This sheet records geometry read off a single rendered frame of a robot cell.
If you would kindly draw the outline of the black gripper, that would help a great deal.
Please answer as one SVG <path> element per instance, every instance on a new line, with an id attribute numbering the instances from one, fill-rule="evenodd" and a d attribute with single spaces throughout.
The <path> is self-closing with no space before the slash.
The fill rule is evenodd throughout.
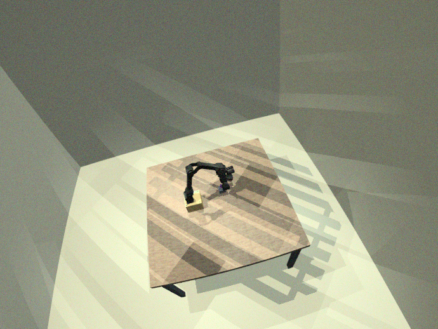
<path id="1" fill-rule="evenodd" d="M 219 178 L 220 182 L 222 183 L 222 189 L 223 191 L 230 189 L 229 184 L 226 182 L 226 176 L 224 178 Z"/>

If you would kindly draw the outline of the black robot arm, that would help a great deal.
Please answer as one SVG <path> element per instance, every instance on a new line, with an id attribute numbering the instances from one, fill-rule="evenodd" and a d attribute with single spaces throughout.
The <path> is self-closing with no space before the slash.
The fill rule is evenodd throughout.
<path id="1" fill-rule="evenodd" d="M 193 169 L 193 166 L 196 166 L 195 170 Z M 187 204 L 193 203 L 194 198 L 193 196 L 193 188 L 192 188 L 192 177 L 195 173 L 197 173 L 200 169 L 207 169 L 207 170 L 215 170 L 216 174 L 219 175 L 220 178 L 226 178 L 227 181 L 232 181 L 233 176 L 232 173 L 235 173 L 233 166 L 229 166 L 226 168 L 226 166 L 223 163 L 202 163 L 200 161 L 196 163 L 191 163 L 185 167 L 185 171 L 187 174 L 187 186 L 185 188 L 184 196 Z M 226 174 L 225 174 L 226 173 Z"/>

